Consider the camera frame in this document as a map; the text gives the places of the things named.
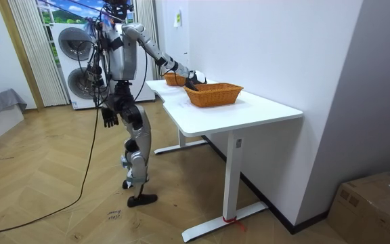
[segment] wooden floor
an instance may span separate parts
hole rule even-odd
[[[162,102],[143,105],[152,124],[152,151],[177,144],[176,127]],[[46,108],[25,114],[25,121],[0,137],[0,229],[48,214],[78,197],[94,121],[94,110]],[[122,125],[105,129],[99,117],[81,200],[45,220],[0,233],[0,243],[183,243],[183,230],[221,216],[225,163],[208,145],[152,153],[144,192],[156,193],[159,200],[127,208],[132,190],[121,188],[126,170],[120,165],[127,137]],[[256,201],[241,182],[238,207]],[[246,232],[231,225],[193,243],[344,243],[325,222],[292,236],[269,211],[242,223]]]

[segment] paper on wall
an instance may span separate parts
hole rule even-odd
[[[180,9],[177,11],[174,17],[174,27],[181,26],[181,12]]]

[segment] robot leg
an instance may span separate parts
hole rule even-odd
[[[125,153],[121,155],[121,166],[123,166],[125,169],[127,169],[127,177],[130,178],[132,176],[132,162],[131,162],[131,156],[132,152],[129,152],[127,149],[131,148],[131,144],[136,143],[135,140],[132,138],[129,138],[125,141]],[[128,189],[133,187],[133,184],[128,182],[127,180],[123,181],[123,189]]]
[[[139,119],[138,121],[142,121],[142,126],[136,126],[136,128],[134,128],[132,123],[127,123],[123,120],[127,131],[131,135],[131,139],[127,140],[125,143],[127,151],[125,153],[125,158],[128,165],[127,168],[129,170],[126,185],[128,188],[130,186],[134,186],[135,188],[134,196],[130,197],[127,201],[128,207],[146,205],[157,201],[156,195],[142,194],[144,184],[148,181],[147,169],[151,147],[151,133],[150,123],[144,108],[142,108],[142,106],[135,105],[134,111],[137,111],[137,113],[133,116],[135,119]]]

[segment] curtain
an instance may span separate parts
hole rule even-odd
[[[53,58],[35,0],[8,2],[44,105],[68,104],[68,94]]]
[[[158,43],[154,0],[133,0],[135,21],[143,24],[155,43]],[[154,59],[149,57],[153,69],[153,78],[160,78],[160,68],[155,65]]]

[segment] table top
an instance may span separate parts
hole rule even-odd
[[[163,100],[163,107],[184,136],[202,136],[303,116],[302,111],[242,90],[236,103],[200,108],[193,105],[182,87],[165,80],[146,81]]]

